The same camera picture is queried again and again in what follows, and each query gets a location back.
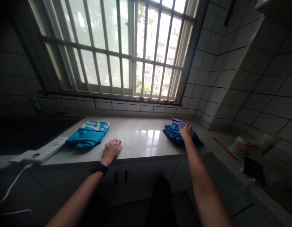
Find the hand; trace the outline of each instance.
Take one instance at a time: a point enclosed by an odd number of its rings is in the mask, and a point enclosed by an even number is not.
[[[183,139],[192,138],[192,125],[189,126],[189,124],[187,123],[183,128],[180,128],[180,135]]]
[[[110,140],[109,143],[105,144],[104,153],[101,162],[106,166],[117,159],[122,149],[121,141],[117,139]]]

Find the black pants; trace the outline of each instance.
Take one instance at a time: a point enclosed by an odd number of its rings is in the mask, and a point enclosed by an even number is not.
[[[145,226],[176,227],[177,220],[172,206],[172,192],[169,182],[160,177],[155,181]],[[105,226],[104,202],[98,193],[89,201],[78,226]]]

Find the black watch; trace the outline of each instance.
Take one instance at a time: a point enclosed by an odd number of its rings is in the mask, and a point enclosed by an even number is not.
[[[94,172],[98,172],[98,171],[101,171],[103,173],[103,176],[104,176],[107,173],[108,168],[106,166],[104,166],[104,164],[102,162],[97,162],[89,170],[90,173],[94,173]]]

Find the white cable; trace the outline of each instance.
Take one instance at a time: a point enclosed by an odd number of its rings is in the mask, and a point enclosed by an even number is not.
[[[21,210],[21,211],[16,211],[16,212],[10,212],[10,213],[4,213],[4,214],[0,214],[0,216],[6,216],[6,215],[12,215],[12,214],[18,214],[18,213],[22,213],[22,212],[29,212],[29,213],[30,213],[30,222],[31,222],[31,221],[32,221],[32,210],[30,210],[30,209]]]
[[[232,198],[233,199],[240,191],[242,191],[245,187],[247,187],[249,184],[253,184],[253,183],[256,183],[256,179],[254,178],[250,178],[249,179],[249,182],[245,185],[243,185],[242,187],[239,188],[239,190],[236,191],[236,193],[233,194]]]
[[[7,196],[8,196],[8,194],[9,194],[11,188],[12,188],[13,185],[16,183],[16,181],[18,180],[18,178],[20,177],[20,175],[23,173],[23,171],[26,170],[27,168],[32,167],[32,166],[33,166],[33,164],[30,163],[30,164],[26,165],[26,166],[24,167],[24,169],[22,169],[22,171],[18,174],[18,176],[16,177],[16,179],[14,180],[14,182],[11,184],[11,186],[10,186],[9,189],[7,190],[7,193],[5,194],[5,196],[3,197],[3,199],[0,200],[0,203],[3,202],[3,201],[7,198]]]

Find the window sill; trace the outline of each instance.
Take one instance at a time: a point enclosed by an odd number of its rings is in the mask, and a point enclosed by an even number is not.
[[[147,103],[147,104],[156,104],[156,105],[166,105],[166,106],[183,106],[182,104],[177,103],[165,103],[165,102],[149,102],[149,101],[142,101],[137,99],[131,98],[117,98],[117,97],[102,97],[102,96],[94,96],[90,94],[74,94],[74,93],[67,93],[67,92],[54,92],[54,91],[47,91],[46,94],[43,91],[38,91],[39,94],[43,95],[61,95],[61,96],[71,96],[71,97],[78,97],[78,98],[93,98],[93,99],[103,99],[103,100],[113,100],[113,101],[123,101],[123,102],[135,102],[135,103]]]

